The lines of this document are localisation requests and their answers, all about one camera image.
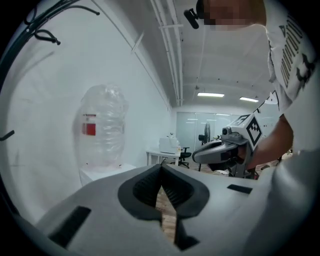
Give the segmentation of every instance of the black headset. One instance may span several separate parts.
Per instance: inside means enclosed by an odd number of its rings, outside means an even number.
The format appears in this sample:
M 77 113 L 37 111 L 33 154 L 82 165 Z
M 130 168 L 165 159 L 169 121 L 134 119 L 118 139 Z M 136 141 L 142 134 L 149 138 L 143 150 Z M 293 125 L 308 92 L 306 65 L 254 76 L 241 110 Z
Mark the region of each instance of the black headset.
M 204 0 L 198 0 L 195 6 L 196 13 L 194 9 L 185 10 L 184 16 L 186 19 L 190 22 L 191 26 L 197 30 L 199 28 L 199 24 L 197 20 L 204 20 L 205 25 L 215 25 L 214 20 L 207 20 L 205 19 L 205 6 L 204 6 Z

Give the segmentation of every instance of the wooden floor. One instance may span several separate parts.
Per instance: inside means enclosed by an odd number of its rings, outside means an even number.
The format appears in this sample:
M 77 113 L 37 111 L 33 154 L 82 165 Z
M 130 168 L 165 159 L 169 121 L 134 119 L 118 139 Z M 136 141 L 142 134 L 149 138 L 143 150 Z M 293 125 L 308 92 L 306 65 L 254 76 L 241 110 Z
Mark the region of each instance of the wooden floor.
M 291 156 L 284 155 L 282 159 L 285 160 L 289 157 Z M 198 171 L 199 165 L 193 162 L 192 159 L 190 158 L 186 159 L 186 162 L 189 163 L 190 170 Z M 266 165 L 268 165 L 269 167 L 274 167 L 278 163 L 279 162 L 276 160 L 276 161 L 269 162 L 268 164 L 258 165 L 256 167 L 256 171 L 258 174 L 261 174 L 262 169 L 264 169 Z M 211 171 L 211 169 L 206 164 L 203 164 L 201 166 L 201 172 L 211 174 L 211 175 L 228 176 L 227 174 L 221 174 L 218 171 Z M 174 207 L 171 205 L 163 188 L 161 188 L 158 193 L 158 196 L 156 199 L 156 209 L 162 212 L 162 229 L 164 233 L 167 235 L 168 239 L 173 243 L 175 239 L 175 230 L 176 230 L 176 222 L 177 222 L 176 211 Z

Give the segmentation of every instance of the table leg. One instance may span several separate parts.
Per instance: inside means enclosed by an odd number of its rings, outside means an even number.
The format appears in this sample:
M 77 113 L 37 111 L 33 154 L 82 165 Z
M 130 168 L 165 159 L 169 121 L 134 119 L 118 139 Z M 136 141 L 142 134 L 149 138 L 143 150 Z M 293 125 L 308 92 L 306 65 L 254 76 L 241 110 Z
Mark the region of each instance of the table leg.
M 150 166 L 152 164 L 152 158 L 151 158 L 151 154 L 148 153 L 148 166 Z

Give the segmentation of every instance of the large plastic bottle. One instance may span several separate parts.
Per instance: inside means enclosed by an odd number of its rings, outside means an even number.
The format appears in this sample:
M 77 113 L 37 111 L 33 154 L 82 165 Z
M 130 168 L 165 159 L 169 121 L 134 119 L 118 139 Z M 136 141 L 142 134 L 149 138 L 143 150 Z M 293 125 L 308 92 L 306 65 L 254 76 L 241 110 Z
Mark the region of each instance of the large plastic bottle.
M 127 110 L 128 103 L 118 86 L 97 85 L 86 92 L 78 117 L 80 168 L 121 164 Z

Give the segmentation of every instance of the white machine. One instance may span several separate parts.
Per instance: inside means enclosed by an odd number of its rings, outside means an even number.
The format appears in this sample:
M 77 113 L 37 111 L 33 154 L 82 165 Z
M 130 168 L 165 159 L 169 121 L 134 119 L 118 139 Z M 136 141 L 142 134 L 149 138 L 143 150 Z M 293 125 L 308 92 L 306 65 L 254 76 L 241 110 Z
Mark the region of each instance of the white machine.
M 160 138 L 159 150 L 162 153 L 176 154 L 179 150 L 180 143 L 176 137 Z

